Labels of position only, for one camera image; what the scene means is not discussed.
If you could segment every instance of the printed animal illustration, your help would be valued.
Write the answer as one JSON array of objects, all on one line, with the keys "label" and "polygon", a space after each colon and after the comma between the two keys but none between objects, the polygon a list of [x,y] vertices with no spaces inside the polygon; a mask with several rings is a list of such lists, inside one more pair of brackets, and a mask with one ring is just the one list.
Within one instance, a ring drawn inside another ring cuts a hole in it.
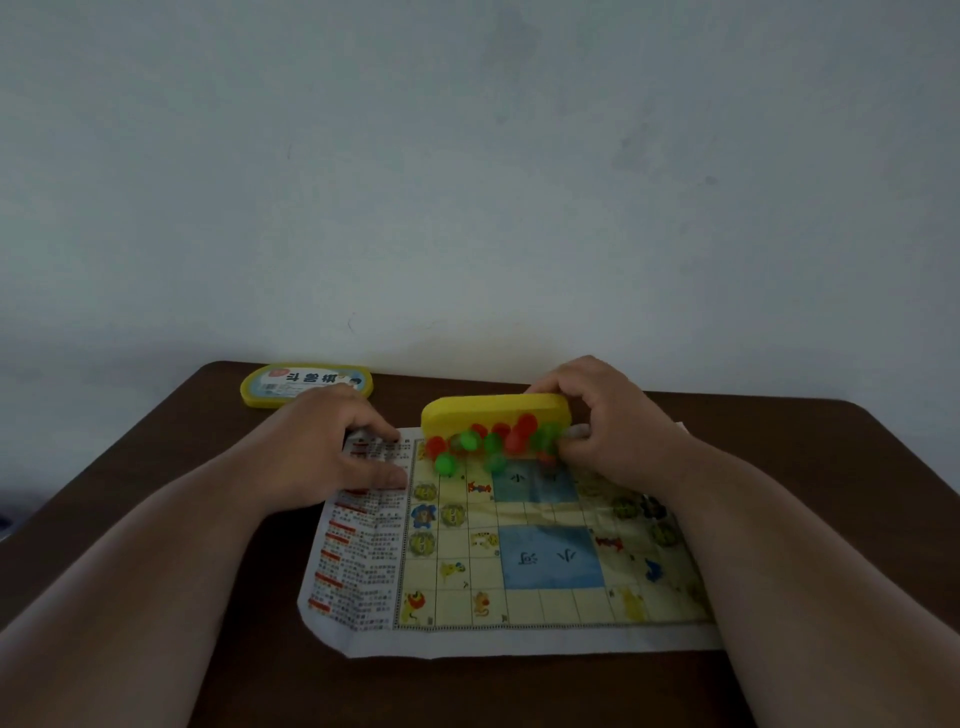
[{"label": "printed animal illustration", "polygon": [[630,621],[646,621],[647,615],[643,609],[643,597],[637,596],[629,589],[620,589],[620,596],[623,598],[623,610],[627,613],[627,619]]},{"label": "printed animal illustration", "polygon": [[410,517],[414,520],[414,529],[429,528],[430,523],[437,519],[437,506],[419,505],[410,512]]},{"label": "printed animal illustration", "polygon": [[452,528],[461,526],[467,519],[467,510],[460,503],[448,503],[440,509],[440,520]]},{"label": "printed animal illustration", "polygon": [[621,539],[619,536],[617,536],[615,539],[607,539],[600,536],[595,536],[593,540],[597,542],[598,546],[612,546],[617,550],[617,552],[623,550],[623,539]]},{"label": "printed animal illustration", "polygon": [[650,559],[644,559],[643,561],[647,564],[647,572],[644,574],[644,576],[647,577],[647,581],[656,584],[663,579],[663,567],[660,564]]},{"label": "printed animal illustration", "polygon": [[636,513],[636,503],[630,498],[616,497],[613,499],[613,514],[619,519],[624,521],[627,519],[635,519]]},{"label": "printed animal illustration", "polygon": [[446,583],[447,577],[453,576],[453,574],[457,572],[463,573],[466,570],[467,567],[465,567],[459,561],[456,564],[440,564],[440,576],[444,578],[444,583]]},{"label": "printed animal illustration", "polygon": [[473,598],[473,614],[485,617],[490,613],[490,598],[486,592],[477,592]]},{"label": "printed animal illustration", "polygon": [[417,500],[436,500],[437,486],[433,483],[419,483],[415,485],[414,498]]},{"label": "printed animal illustration", "polygon": [[429,531],[415,533],[407,543],[415,556],[429,556],[437,547],[437,540]]},{"label": "printed animal illustration", "polygon": [[481,546],[483,548],[497,548],[500,546],[499,537],[495,533],[490,533],[488,531],[474,533],[473,538],[470,539],[470,542],[474,546]]},{"label": "printed animal illustration", "polygon": [[423,592],[413,592],[406,595],[403,600],[403,607],[400,609],[400,622],[406,624],[409,621],[414,621],[419,624],[420,620],[417,619],[414,612],[422,608],[424,604],[426,604],[426,596],[423,595]]},{"label": "printed animal illustration", "polygon": [[666,508],[653,496],[640,496],[640,510],[643,518],[660,521],[666,518]]},{"label": "printed animal illustration", "polygon": [[680,535],[669,523],[658,523],[650,529],[650,537],[657,546],[670,548],[680,542]]}]

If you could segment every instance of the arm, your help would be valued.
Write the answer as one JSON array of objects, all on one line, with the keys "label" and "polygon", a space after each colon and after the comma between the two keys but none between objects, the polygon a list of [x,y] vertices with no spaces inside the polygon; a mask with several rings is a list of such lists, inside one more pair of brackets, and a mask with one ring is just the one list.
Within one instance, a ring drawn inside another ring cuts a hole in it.
[{"label": "arm", "polygon": [[260,521],[406,485],[341,454],[360,426],[398,436],[352,389],[309,391],[134,508],[0,634],[4,725],[186,725]]},{"label": "arm", "polygon": [[960,637],[768,475],[696,440],[593,357],[547,375],[590,407],[560,455],[661,499],[759,725],[955,724]]}]

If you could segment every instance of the board grid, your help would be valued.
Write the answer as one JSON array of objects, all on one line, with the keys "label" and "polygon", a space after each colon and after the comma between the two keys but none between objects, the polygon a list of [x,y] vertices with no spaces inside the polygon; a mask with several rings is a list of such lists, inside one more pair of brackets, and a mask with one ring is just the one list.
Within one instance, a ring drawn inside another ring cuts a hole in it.
[{"label": "board grid", "polygon": [[654,499],[565,466],[511,463],[491,476],[469,455],[440,476],[415,441],[395,628],[712,621],[680,528]]}]

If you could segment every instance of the forearm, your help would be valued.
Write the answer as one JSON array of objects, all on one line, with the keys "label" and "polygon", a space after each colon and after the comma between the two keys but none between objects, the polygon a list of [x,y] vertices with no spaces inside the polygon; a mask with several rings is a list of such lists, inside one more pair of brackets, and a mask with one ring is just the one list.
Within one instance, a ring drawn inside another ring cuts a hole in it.
[{"label": "forearm", "polygon": [[226,459],[153,494],[0,636],[6,725],[184,725],[259,518]]},{"label": "forearm", "polygon": [[691,457],[675,509],[760,725],[955,717],[955,633],[776,481],[709,446]]}]

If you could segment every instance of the green game piece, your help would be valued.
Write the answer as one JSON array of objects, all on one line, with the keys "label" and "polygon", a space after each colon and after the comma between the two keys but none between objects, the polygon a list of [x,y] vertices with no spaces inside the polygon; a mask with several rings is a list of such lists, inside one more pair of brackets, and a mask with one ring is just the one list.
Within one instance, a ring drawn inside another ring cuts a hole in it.
[{"label": "green game piece", "polygon": [[460,446],[467,452],[474,452],[480,448],[480,435],[471,429],[461,432]]},{"label": "green game piece", "polygon": [[503,452],[503,438],[495,432],[491,432],[483,439],[483,449],[488,454]]},{"label": "green game piece", "polygon": [[543,427],[537,430],[540,435],[540,447],[538,449],[546,452],[548,455],[557,454],[557,438],[564,429],[557,423],[545,423]]},{"label": "green game piece", "polygon": [[450,477],[457,472],[457,458],[449,452],[441,452],[433,464],[433,469],[440,475]]},{"label": "green game piece", "polygon": [[483,467],[488,473],[503,473],[507,467],[507,456],[502,452],[492,452],[487,455]]}]

